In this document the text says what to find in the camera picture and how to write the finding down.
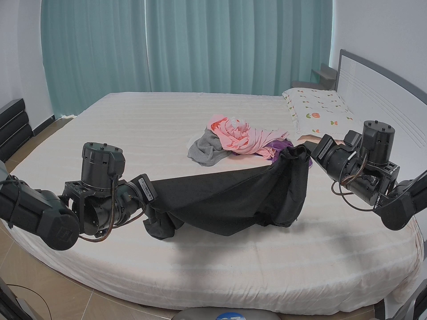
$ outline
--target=clothing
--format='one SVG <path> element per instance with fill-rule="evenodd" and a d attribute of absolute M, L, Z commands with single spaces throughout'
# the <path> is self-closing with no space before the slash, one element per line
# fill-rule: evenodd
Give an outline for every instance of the clothing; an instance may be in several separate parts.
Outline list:
<path fill-rule="evenodd" d="M 147 205 L 145 228 L 165 239 L 184 223 L 222 236 L 254 224 L 289 227 L 304 204 L 309 158 L 299 145 L 267 167 L 152 181 L 158 198 Z"/>
<path fill-rule="evenodd" d="M 275 162 L 279 158 L 280 151 L 282 151 L 286 147 L 293 147 L 293 144 L 289 140 L 284 140 L 284 141 L 274 140 L 274 141 L 271 141 L 266 147 L 275 149 L 276 152 L 274 154 L 274 157 L 272 158 L 272 161 Z M 309 167 L 312 167 L 312 165 L 313 165 L 313 162 L 310 158 Z"/>
<path fill-rule="evenodd" d="M 265 159 L 271 159 L 275 154 L 266 145 L 274 140 L 285 140 L 289 135 L 285 131 L 257 130 L 244 121 L 223 115 L 214 115 L 207 128 L 219 137 L 223 149 L 238 154 L 257 153 Z"/>
<path fill-rule="evenodd" d="M 201 166 L 213 166 L 230 154 L 230 151 L 222 149 L 219 137 L 206 128 L 202 137 L 188 149 L 187 157 Z"/>

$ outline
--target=floor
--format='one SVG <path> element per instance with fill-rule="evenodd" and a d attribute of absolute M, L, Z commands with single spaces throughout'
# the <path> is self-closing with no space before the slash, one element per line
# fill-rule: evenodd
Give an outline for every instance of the floor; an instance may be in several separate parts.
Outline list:
<path fill-rule="evenodd" d="M 8 172 L 70 120 L 59 119 L 31 138 L 6 162 Z M 5 283 L 23 285 L 39 293 L 49 305 L 53 320 L 160 320 L 171 319 L 177 313 L 123 301 L 65 277 L 22 249 L 1 222 L 0 277 Z M 18 297 L 24 298 L 44 320 L 50 319 L 47 307 L 39 296 L 23 288 L 11 289 Z M 374 306 L 363 307 L 351 313 L 338 312 L 330 316 L 280 314 L 284 320 L 369 320 L 374 316 Z"/>

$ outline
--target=floral pillow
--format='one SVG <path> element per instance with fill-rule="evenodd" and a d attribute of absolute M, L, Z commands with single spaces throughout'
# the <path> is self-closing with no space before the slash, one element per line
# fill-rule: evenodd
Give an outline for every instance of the floral pillow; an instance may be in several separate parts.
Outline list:
<path fill-rule="evenodd" d="M 291 112 L 297 139 L 329 134 L 334 140 L 343 140 L 349 130 L 362 131 L 362 122 L 334 90 L 292 88 L 282 95 Z"/>

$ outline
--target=wall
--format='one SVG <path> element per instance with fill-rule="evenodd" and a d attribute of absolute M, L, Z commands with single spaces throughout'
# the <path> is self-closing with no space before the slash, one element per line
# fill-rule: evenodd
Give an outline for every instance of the wall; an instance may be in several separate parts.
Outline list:
<path fill-rule="evenodd" d="M 427 0 L 334 0 L 330 65 L 345 49 L 427 92 Z"/>
<path fill-rule="evenodd" d="M 0 0 L 0 107 L 24 98 L 33 129 L 53 115 L 40 40 L 41 0 Z"/>

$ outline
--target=black pants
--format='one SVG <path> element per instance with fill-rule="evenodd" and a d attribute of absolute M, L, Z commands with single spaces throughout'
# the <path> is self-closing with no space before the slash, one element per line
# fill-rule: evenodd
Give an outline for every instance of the black pants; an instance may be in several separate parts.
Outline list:
<path fill-rule="evenodd" d="M 184 223 L 223 236 L 254 224 L 289 227 L 307 192 L 310 155 L 284 149 L 270 166 L 153 181 L 158 199 L 147 206 L 147 232 L 173 237 Z"/>

